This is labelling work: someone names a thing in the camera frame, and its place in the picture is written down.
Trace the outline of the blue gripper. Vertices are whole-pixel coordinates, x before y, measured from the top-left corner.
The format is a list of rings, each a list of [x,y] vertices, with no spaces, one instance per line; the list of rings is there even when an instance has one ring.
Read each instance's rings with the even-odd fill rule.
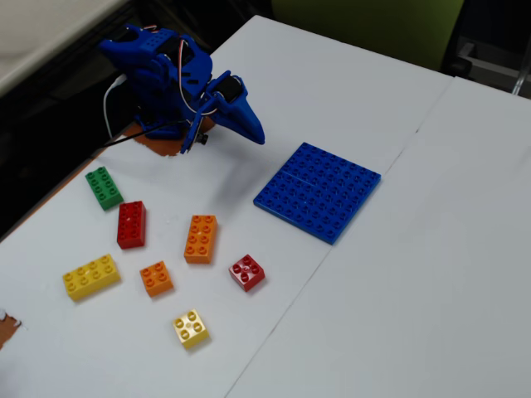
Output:
[[[247,94],[243,80],[227,70],[207,84],[205,113],[216,124],[262,145],[265,143],[264,129],[247,102]]]

